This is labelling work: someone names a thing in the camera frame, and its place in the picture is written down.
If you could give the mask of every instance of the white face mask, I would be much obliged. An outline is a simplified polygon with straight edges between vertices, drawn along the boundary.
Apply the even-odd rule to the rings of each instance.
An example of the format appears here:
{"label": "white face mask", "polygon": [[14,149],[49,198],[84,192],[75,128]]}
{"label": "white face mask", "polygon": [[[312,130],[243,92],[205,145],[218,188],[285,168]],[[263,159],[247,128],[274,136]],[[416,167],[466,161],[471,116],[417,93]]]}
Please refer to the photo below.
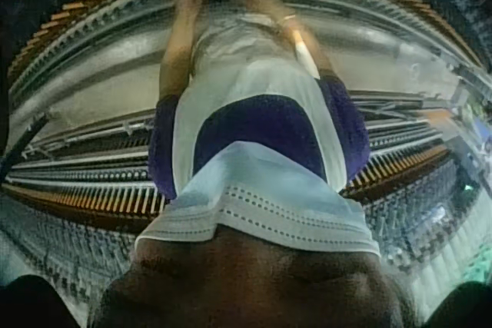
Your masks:
{"label": "white face mask", "polygon": [[235,142],[216,155],[136,244],[210,240],[218,224],[293,249],[381,257],[359,203],[259,144]]}

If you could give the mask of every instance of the purple shirt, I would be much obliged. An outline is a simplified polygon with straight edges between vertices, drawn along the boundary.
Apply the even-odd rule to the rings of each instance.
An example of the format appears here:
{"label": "purple shirt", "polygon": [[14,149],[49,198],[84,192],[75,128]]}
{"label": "purple shirt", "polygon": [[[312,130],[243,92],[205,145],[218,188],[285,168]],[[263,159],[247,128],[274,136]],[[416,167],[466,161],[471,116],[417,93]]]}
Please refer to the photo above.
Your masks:
{"label": "purple shirt", "polygon": [[[322,77],[318,85],[330,111],[344,152],[350,181],[369,158],[364,118],[338,78]],[[172,171],[172,143],[178,97],[169,95],[157,104],[148,152],[148,167],[159,191],[176,198]],[[326,180],[317,138],[304,109],[293,99],[262,94],[226,105],[203,123],[194,148],[194,174],[219,151],[235,141],[262,144],[303,165]]]}

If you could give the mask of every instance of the fabric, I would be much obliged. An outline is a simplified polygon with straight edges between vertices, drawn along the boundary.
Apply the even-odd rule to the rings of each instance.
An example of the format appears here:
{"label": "fabric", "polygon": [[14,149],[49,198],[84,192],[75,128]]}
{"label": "fabric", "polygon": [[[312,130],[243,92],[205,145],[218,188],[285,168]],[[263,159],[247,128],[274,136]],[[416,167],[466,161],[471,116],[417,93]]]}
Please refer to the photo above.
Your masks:
{"label": "fabric", "polygon": [[194,78],[180,100],[160,101],[149,150],[158,189],[174,199],[220,150],[258,142],[336,191],[366,164],[364,120],[336,77],[314,80],[275,35],[244,22],[203,34]]}
{"label": "fabric", "polygon": [[362,206],[277,151],[236,141],[215,155],[140,240],[202,242],[218,224],[299,250],[381,257]]}

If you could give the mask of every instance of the person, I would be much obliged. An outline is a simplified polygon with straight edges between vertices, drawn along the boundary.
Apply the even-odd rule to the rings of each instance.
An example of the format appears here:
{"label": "person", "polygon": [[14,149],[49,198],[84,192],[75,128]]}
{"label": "person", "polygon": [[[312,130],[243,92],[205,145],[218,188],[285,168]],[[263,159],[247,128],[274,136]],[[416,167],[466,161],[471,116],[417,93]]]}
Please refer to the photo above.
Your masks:
{"label": "person", "polygon": [[176,0],[148,158],[171,203],[91,325],[414,326],[338,194],[367,162],[362,115],[292,9],[244,2],[195,35],[202,0]]}

